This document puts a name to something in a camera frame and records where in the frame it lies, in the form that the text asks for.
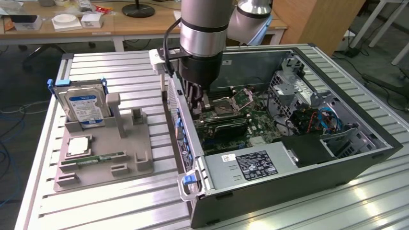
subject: power supply label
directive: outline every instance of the power supply label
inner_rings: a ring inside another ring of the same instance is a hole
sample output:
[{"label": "power supply label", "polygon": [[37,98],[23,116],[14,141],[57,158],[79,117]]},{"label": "power supply label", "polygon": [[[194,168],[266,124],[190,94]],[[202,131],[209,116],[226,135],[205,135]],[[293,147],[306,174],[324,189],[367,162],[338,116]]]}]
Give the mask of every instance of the power supply label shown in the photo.
[{"label": "power supply label", "polygon": [[265,150],[235,156],[235,160],[247,181],[278,173]]}]

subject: aluminum table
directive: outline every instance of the aluminum table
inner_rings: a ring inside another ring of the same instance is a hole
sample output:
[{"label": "aluminum table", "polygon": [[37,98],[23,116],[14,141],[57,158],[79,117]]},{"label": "aluminum table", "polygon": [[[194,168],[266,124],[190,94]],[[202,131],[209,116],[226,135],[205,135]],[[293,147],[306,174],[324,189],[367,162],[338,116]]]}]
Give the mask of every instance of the aluminum table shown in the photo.
[{"label": "aluminum table", "polygon": [[[404,228],[409,226],[409,124],[317,47],[297,46],[403,148],[347,184],[202,229]],[[305,78],[314,88],[323,89],[323,83],[307,69],[305,71]],[[58,79],[95,76],[106,78],[109,92],[119,92],[121,113],[138,107],[147,114],[154,173],[138,179],[55,193],[51,187],[65,117],[51,97],[15,229],[189,229],[187,207],[178,198],[175,185],[159,76],[150,69],[147,52],[75,54],[61,61]]]}]

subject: white box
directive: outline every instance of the white box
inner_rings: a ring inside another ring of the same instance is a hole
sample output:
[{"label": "white box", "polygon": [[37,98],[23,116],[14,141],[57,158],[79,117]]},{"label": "white box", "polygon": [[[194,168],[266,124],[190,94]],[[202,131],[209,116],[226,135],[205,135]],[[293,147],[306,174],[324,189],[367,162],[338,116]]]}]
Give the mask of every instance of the white box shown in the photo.
[{"label": "white box", "polygon": [[342,41],[339,42],[335,51],[346,51],[347,50],[347,44],[351,43],[351,40],[354,39],[354,37],[355,37],[355,34],[347,30],[344,32],[344,35],[342,37]]},{"label": "white box", "polygon": [[42,20],[38,15],[10,15],[15,30],[39,30]]},{"label": "white box", "polygon": [[59,14],[50,20],[55,32],[82,29],[77,17],[70,14]]},{"label": "white box", "polygon": [[98,13],[85,14],[81,18],[81,25],[83,28],[101,28],[102,23],[102,17]]}]

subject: wooden desk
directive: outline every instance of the wooden desk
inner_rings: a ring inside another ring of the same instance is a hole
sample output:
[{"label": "wooden desk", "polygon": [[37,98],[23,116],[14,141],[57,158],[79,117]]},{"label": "wooden desk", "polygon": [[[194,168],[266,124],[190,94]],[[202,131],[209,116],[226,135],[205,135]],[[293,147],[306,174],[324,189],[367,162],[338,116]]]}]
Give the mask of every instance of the wooden desk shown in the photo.
[{"label": "wooden desk", "polygon": [[[179,3],[151,2],[155,14],[149,18],[130,18],[121,12],[122,6],[130,4],[126,2],[95,2],[94,5],[113,7],[114,15],[102,16],[103,25],[101,28],[79,29],[65,32],[54,32],[51,25],[51,17],[54,12],[62,11],[63,7],[41,7],[37,2],[25,2],[23,9],[31,15],[39,15],[45,18],[41,29],[38,31],[2,31],[2,20],[0,30],[0,41],[2,45],[23,45],[23,44],[46,44],[46,43],[67,43],[67,42],[90,42],[90,41],[111,41],[115,51],[123,51],[122,41],[129,39],[154,39],[162,38],[167,27],[174,22],[173,11],[179,9]],[[270,44],[278,44],[286,24],[278,19],[273,13],[273,21],[269,26],[267,34],[274,35]],[[171,31],[171,37],[178,37],[179,28]]]}]

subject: desk leg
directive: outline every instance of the desk leg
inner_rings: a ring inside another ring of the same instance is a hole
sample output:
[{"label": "desk leg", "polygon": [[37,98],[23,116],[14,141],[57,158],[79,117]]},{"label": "desk leg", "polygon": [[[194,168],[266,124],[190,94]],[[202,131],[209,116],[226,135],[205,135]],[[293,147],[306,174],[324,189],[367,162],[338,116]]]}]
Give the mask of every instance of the desk leg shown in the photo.
[{"label": "desk leg", "polygon": [[283,30],[274,30],[274,32],[275,33],[271,34],[271,38],[269,41],[270,45],[278,45],[281,42],[282,35],[283,35]]},{"label": "desk leg", "polygon": [[409,43],[404,46],[404,48],[402,49],[402,51],[398,53],[398,55],[395,56],[395,58],[392,59],[390,64],[392,64],[395,66],[398,64],[398,62],[402,60],[406,53],[409,53]]},{"label": "desk leg", "polygon": [[123,52],[123,36],[113,36],[111,37],[113,45],[114,45],[114,51],[115,52]]},{"label": "desk leg", "polygon": [[356,46],[356,44],[358,44],[360,38],[362,38],[363,35],[364,35],[364,32],[366,32],[366,30],[367,30],[370,24],[372,23],[372,21],[374,21],[376,15],[378,15],[378,13],[379,13],[380,10],[383,9],[384,4],[386,4],[386,1],[380,0],[380,2],[378,3],[378,5],[376,5],[374,11],[371,12],[371,15],[368,16],[368,18],[367,18],[367,20],[366,20],[366,22],[364,22],[364,24],[363,24],[363,26],[362,26],[362,29],[359,30],[359,32],[358,32],[355,38],[352,39],[352,41],[351,41],[351,43],[350,43],[350,47],[351,47],[351,48]]},{"label": "desk leg", "polygon": [[390,15],[386,23],[383,24],[380,30],[376,33],[376,36],[374,37],[374,39],[371,40],[368,47],[372,48],[376,44],[376,41],[379,40],[379,38],[382,37],[383,33],[386,32],[390,24],[394,22],[395,18],[398,17],[399,13],[402,12],[403,8],[407,5],[407,1],[402,2],[400,6],[396,8],[396,10],[392,12],[392,14]]}]

